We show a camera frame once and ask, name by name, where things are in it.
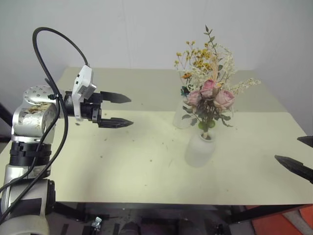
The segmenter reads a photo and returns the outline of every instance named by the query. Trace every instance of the white table surface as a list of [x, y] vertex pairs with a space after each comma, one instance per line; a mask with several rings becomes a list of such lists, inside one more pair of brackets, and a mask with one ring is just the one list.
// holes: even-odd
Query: white table surface
[[[108, 71], [120, 73], [120, 70], [97, 69], [95, 76]], [[73, 81], [68, 74], [76, 72], [77, 69], [68, 69], [58, 83], [60, 88], [68, 90], [67, 86]], [[105, 81], [98, 83], [98, 87], [112, 91], [112, 84], [119, 83], [118, 78], [116, 80], [107, 81], [111, 85], [109, 89]], [[239, 111], [229, 122], [234, 127], [217, 124], [214, 156], [205, 166], [194, 168], [185, 162], [184, 152], [196, 129], [179, 130], [172, 125], [174, 112], [166, 110], [171, 109], [171, 105], [160, 105], [151, 97], [159, 89], [158, 86], [151, 89], [141, 100], [136, 91], [125, 90], [137, 101], [128, 104], [133, 109], [127, 110], [127, 104], [120, 106], [124, 110], [112, 110], [118, 108], [118, 104], [103, 106], [103, 109], [110, 108], [103, 110], [103, 117], [134, 121], [126, 128], [100, 129], [86, 120], [76, 125], [75, 119], [69, 118], [67, 141], [52, 165], [50, 176], [55, 181], [57, 201], [210, 205], [313, 203], [311, 183], [287, 171], [274, 158], [275, 154], [290, 156], [313, 168], [313, 149], [296, 140], [305, 133], [274, 97], [270, 97], [271, 107], [260, 104], [259, 110], [253, 110], [252, 104], [238, 104]], [[270, 96], [265, 86], [259, 89], [261, 95]], [[166, 97], [170, 92], [158, 93]], [[259, 99], [255, 94], [257, 92], [250, 100]], [[250, 112], [240, 111], [249, 105]], [[58, 121], [53, 152], [61, 139], [63, 123], [63, 120]], [[9, 150], [10, 144], [0, 155], [2, 169], [8, 163]]]

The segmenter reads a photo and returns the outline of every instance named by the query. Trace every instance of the frosted glass vase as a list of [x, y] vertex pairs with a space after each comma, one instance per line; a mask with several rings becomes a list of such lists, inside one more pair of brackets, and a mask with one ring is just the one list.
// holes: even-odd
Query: frosted glass vase
[[187, 114], [187, 112], [182, 109], [183, 106], [187, 106], [184, 103], [184, 100], [186, 100], [186, 98], [182, 98], [180, 100], [180, 102], [178, 103], [178, 106], [176, 108], [176, 112], [174, 115], [174, 119], [173, 119], [173, 125], [179, 129], [186, 129], [186, 128], [190, 127], [190, 123], [192, 120], [192, 118], [182, 119], [182, 116]]
[[185, 160], [190, 166], [202, 167], [212, 157], [216, 147], [215, 131], [210, 129], [208, 134], [210, 140], [204, 139], [200, 131], [190, 138], [185, 152]]

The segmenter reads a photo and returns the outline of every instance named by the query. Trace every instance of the floor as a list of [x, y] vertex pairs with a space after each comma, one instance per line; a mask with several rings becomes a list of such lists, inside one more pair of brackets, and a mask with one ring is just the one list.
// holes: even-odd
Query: floor
[[[215, 235], [216, 226], [223, 225], [224, 235], [254, 235], [250, 222], [228, 226], [221, 217], [226, 210], [160, 210], [160, 209], [108, 209], [105, 206], [87, 205], [93, 214], [109, 214], [110, 218], [102, 223], [101, 235], [118, 235], [118, 231], [128, 222], [141, 226], [142, 235], [175, 235], [175, 221], [192, 221], [202, 235]], [[48, 217], [51, 235], [82, 235], [87, 224], [64, 218], [52, 213]]]

